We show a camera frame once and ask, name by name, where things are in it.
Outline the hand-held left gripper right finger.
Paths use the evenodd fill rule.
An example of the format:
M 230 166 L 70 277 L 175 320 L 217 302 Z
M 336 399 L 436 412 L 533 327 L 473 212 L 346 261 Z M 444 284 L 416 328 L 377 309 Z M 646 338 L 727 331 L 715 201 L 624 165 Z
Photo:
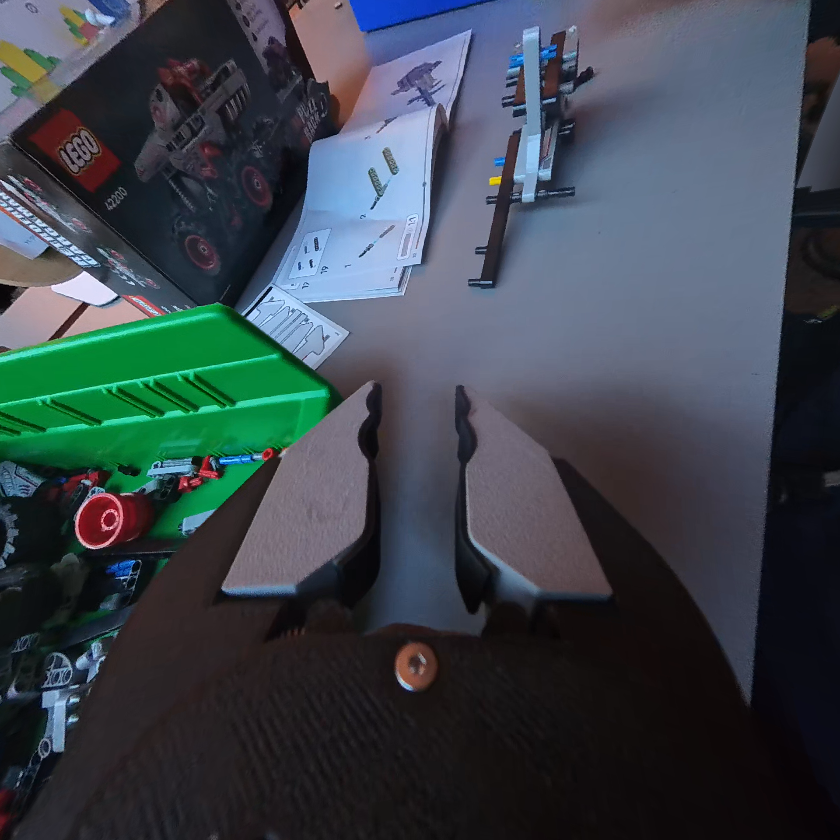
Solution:
M 613 588 L 549 451 L 464 385 L 455 429 L 455 577 L 468 613 L 609 603 Z

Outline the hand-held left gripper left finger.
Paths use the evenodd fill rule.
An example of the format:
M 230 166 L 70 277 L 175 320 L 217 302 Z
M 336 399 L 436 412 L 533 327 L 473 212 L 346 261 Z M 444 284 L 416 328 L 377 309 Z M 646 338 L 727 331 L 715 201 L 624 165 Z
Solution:
M 290 446 L 222 583 L 234 597 L 356 605 L 380 569 L 375 468 L 382 386 L 369 381 Z

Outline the green plastic bin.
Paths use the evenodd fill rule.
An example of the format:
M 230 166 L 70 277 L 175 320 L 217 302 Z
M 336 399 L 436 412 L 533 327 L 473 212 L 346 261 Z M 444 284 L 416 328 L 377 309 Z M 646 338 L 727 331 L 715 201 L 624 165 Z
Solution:
M 2 496 L 74 520 L 101 493 L 152 499 L 144 536 L 188 539 L 342 401 L 317 372 L 220 305 L 2 353 Z

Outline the pile of lego pieces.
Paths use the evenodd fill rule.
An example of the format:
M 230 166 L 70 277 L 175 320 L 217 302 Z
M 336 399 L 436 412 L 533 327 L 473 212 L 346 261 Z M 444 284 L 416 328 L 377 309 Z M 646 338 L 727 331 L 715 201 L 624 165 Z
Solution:
M 110 647 L 123 632 L 106 685 L 81 725 L 81 798 L 153 720 L 186 692 L 259 644 L 275 607 L 220 594 L 255 510 L 280 462 L 259 469 L 189 539 L 146 536 L 69 552 L 52 570 L 60 597 L 2 593 L 2 838 L 60 838 L 58 805 L 26 817 L 67 748 Z

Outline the red lego wheel hub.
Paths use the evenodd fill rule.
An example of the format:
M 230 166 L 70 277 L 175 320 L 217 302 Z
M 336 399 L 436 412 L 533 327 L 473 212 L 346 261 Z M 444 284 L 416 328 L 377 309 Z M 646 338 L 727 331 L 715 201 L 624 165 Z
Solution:
M 101 492 L 79 507 L 74 531 L 87 550 L 105 550 L 140 539 L 154 524 L 152 499 L 140 493 Z

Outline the black lego tyre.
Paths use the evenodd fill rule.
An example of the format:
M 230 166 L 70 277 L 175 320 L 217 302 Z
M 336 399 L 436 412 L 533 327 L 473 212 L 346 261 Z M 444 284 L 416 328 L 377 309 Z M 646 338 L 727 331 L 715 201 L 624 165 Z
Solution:
M 62 595 L 62 583 L 52 567 L 67 547 L 65 521 L 55 502 L 35 497 L 1 499 L 2 593 Z

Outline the lego instruction booklet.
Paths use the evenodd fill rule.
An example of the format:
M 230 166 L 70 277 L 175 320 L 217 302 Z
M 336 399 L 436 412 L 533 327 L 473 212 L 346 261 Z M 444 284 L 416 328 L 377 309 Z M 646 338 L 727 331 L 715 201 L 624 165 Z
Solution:
M 470 29 L 375 66 L 341 131 L 317 141 L 273 284 L 306 303 L 398 297 L 423 262 L 438 143 Z

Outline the black lego set box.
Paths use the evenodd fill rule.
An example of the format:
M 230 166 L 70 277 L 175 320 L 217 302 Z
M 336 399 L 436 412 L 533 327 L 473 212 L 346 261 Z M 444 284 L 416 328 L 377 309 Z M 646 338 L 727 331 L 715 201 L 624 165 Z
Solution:
M 279 2 L 124 7 L 54 97 L 2 116 L 2 214 L 152 316 L 233 307 L 338 103 Z

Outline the white sticker sheet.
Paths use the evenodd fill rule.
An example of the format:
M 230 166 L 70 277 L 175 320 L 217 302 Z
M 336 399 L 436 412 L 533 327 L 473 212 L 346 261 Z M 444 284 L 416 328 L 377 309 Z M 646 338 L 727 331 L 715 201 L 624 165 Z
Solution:
M 350 335 L 347 329 L 273 284 L 242 314 L 312 370 L 317 370 Z

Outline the brown cardboard box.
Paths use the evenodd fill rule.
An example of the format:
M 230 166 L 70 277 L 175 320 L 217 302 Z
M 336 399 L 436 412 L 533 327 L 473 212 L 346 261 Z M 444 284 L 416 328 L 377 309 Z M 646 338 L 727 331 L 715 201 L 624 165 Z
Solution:
M 338 102 L 336 123 L 350 118 L 371 70 L 364 36 L 348 1 L 294 3 L 289 11 L 318 81 L 329 84 Z

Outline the blue flat object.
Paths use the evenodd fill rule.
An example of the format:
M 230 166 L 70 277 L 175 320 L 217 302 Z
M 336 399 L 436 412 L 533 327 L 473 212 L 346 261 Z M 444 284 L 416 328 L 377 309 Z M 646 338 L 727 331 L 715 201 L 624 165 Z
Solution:
M 349 1 L 363 33 L 445 14 L 486 1 Z

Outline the partly built lego frame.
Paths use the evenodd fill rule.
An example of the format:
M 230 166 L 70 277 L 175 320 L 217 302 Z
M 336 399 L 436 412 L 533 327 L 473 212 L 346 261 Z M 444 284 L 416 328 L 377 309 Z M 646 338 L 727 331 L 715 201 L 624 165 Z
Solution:
M 501 105 L 522 118 L 507 142 L 506 153 L 495 159 L 500 174 L 490 178 L 495 190 L 486 197 L 493 208 L 487 242 L 475 253 L 483 258 L 480 274 L 468 279 L 474 289 L 497 286 L 510 210 L 575 196 L 573 186 L 554 184 L 561 153 L 574 141 L 576 121 L 572 95 L 594 77 L 594 69 L 580 69 L 580 31 L 570 26 L 542 42 L 541 28 L 522 32 L 521 43 L 509 58 L 506 85 L 513 92 Z

